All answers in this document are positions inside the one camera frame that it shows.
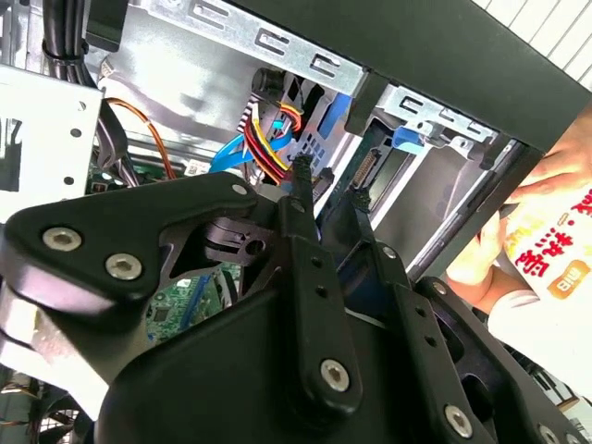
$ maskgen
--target silver screw head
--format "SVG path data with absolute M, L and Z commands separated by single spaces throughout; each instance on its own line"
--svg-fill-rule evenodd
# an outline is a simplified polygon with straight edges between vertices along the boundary
M 542 424 L 539 425 L 538 426 L 538 433 L 540 433 L 540 436 L 543 437 L 543 440 L 547 444 L 560 444 L 557 436 L 546 425 L 542 425 Z
M 247 189 L 244 188 L 242 185 L 239 185 L 238 183 L 232 185 L 232 190 L 234 190 L 234 192 L 237 192 L 241 196 L 244 196 L 247 193 Z
M 304 207 L 302 206 L 302 204 L 300 203 L 300 201 L 297 201 L 296 199 L 292 199 L 292 207 L 298 211 L 299 213 L 304 213 Z
M 463 438 L 470 438 L 473 435 L 473 426 L 469 418 L 456 405 L 447 405 L 444 409 L 446 420 L 454 431 Z
M 321 376 L 327 384 L 338 392 L 350 387 L 350 375 L 345 367 L 333 359 L 325 359 L 321 363 Z
M 395 253 L 395 251 L 392 248 L 390 248 L 388 245 L 382 247 L 382 253 L 384 253 L 390 259 L 394 259 L 395 257 L 397 257 L 397 254 Z
M 439 282 L 434 282 L 434 289 L 440 294 L 446 294 L 446 288 Z
M 105 262 L 107 273 L 115 279 L 133 280 L 142 273 L 142 263 L 131 254 L 117 253 Z
M 565 437 L 567 439 L 567 444 L 581 444 L 580 440 L 576 438 L 574 435 L 570 435 L 568 433 Z
M 82 237 L 73 229 L 54 227 L 45 231 L 43 243 L 52 250 L 72 252 L 82 245 Z

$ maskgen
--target red wire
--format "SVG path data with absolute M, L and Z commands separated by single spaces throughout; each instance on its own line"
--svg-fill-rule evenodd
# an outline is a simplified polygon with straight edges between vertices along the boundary
M 280 108 L 281 112 L 287 114 L 292 119 L 292 131 L 298 132 L 302 127 L 302 117 L 298 114 L 294 113 L 291 109 L 288 108 Z
M 260 166 L 265 166 L 264 169 L 268 169 L 270 172 L 273 172 L 273 176 L 275 176 L 277 179 L 284 179 L 284 172 L 265 155 L 263 148 L 255 140 L 253 136 L 253 130 L 251 129 L 251 120 L 247 122 L 247 125 L 244 128 L 244 136 L 247 144 L 253 148 L 253 157 L 259 161 L 258 163 Z
M 271 177 L 276 183 L 279 183 L 283 179 L 283 175 L 278 174 L 278 168 L 270 162 L 268 158 L 265 157 L 263 153 L 263 148 L 257 143 L 257 141 L 253 137 L 253 133 L 250 129 L 245 128 L 244 131 L 244 138 L 245 143 L 257 165 L 263 169 L 263 171 Z

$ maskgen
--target yellow wire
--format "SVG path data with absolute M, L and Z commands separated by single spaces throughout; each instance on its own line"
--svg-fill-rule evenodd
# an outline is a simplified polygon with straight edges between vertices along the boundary
M 274 150 L 271 148 L 271 145 L 263 135 L 263 131 L 261 130 L 261 126 L 259 125 L 259 120 L 253 120 L 253 126 L 255 127 L 255 132 L 261 140 L 261 143 L 265 147 L 267 153 L 271 155 L 271 158 L 274 159 L 274 161 L 276 161 L 276 163 L 281 167 L 281 169 L 283 169 L 284 171 L 288 171 L 288 166 L 284 164 L 284 162 L 276 155 L 276 153 L 274 153 Z
M 293 111 L 294 113 L 296 113 L 296 114 L 297 114 L 297 115 L 299 115 L 299 116 L 301 116 L 301 115 L 302 115 L 302 112 L 301 112 L 301 111 L 299 111 L 298 109 L 296 109 L 295 107 L 293 107 L 292 105 L 287 105 L 287 104 L 284 104 L 284 103 L 282 103 L 282 102 L 280 102 L 280 103 L 279 103 L 279 105 L 280 105 L 282 108 L 287 108 L 287 109 L 289 109 L 290 111 Z

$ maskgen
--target cable bundle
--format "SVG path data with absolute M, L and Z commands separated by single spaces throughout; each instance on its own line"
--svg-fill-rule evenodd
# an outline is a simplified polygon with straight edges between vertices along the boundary
M 84 0 L 43 0 L 43 53 L 47 59 L 52 77 L 67 80 L 83 86 L 96 88 L 89 70 L 84 64 L 84 55 L 88 51 L 82 40 L 82 22 L 84 18 Z M 101 169 L 114 167 L 116 172 L 124 171 L 120 176 L 130 186 L 138 185 L 128 157 L 128 138 L 119 120 L 105 100 L 96 130 L 99 141 L 98 152 L 93 152 L 93 161 Z
M 302 127 L 300 113 L 292 106 L 280 104 L 279 110 L 288 115 L 292 121 L 292 131 L 297 132 Z M 270 143 L 265 138 L 259 123 L 258 104 L 253 106 L 251 118 L 244 129 L 244 140 L 253 155 L 256 164 L 277 184 L 286 177 L 288 166 L 278 157 Z

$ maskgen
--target orange cable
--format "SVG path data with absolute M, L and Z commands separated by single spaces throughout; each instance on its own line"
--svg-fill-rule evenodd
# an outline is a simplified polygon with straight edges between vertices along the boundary
M 163 142 L 162 137 L 160 137 L 158 130 L 156 129 L 154 124 L 150 121 L 150 119 L 142 111 L 140 111 L 134 105 L 129 104 L 125 100 L 117 99 L 116 97 L 109 97 L 108 99 L 106 99 L 106 101 L 110 105 L 118 105 L 118 106 L 122 106 L 122 107 L 128 109 L 133 114 L 135 114 L 137 117 L 139 117 L 140 120 L 144 124 L 146 124 L 146 126 L 148 127 L 148 130 L 150 130 L 150 132 L 152 133 L 152 135 L 154 137 L 154 141 L 156 142 L 156 147 L 158 148 L 158 152 L 160 153 L 160 155 L 163 158 L 163 165 L 165 166 L 166 176 L 169 179 L 176 179 L 177 176 L 175 175 L 175 171 L 173 170 L 173 166 L 171 165 L 170 160 L 168 160 L 168 153 L 167 153 L 167 149 L 165 148 L 165 143 Z

